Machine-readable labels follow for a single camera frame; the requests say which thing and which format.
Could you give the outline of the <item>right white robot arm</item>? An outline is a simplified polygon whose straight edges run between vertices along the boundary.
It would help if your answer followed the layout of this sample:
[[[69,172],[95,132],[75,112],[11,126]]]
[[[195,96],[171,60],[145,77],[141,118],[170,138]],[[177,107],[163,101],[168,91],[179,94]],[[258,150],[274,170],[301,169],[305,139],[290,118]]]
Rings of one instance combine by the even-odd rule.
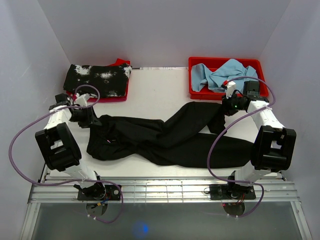
[[[225,81],[221,86],[226,91],[222,105],[227,115],[246,111],[252,117],[258,134],[250,151],[249,162],[232,172],[228,183],[211,185],[211,198],[254,200],[253,184],[257,180],[290,167],[297,134],[277,120],[269,100],[260,94],[257,81],[245,81],[242,91],[237,90],[234,81]]]

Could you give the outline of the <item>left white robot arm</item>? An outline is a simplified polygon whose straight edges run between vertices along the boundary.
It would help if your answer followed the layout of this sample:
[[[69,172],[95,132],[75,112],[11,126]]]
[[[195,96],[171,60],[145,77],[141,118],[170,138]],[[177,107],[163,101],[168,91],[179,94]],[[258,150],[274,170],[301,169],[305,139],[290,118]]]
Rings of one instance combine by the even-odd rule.
[[[76,179],[74,185],[87,198],[101,200],[107,195],[100,176],[81,161],[82,153],[68,124],[78,123],[81,128],[101,125],[93,107],[88,107],[89,94],[72,100],[61,93],[55,96],[56,103],[49,107],[48,122],[43,130],[35,133],[35,140],[50,170],[65,173]]]

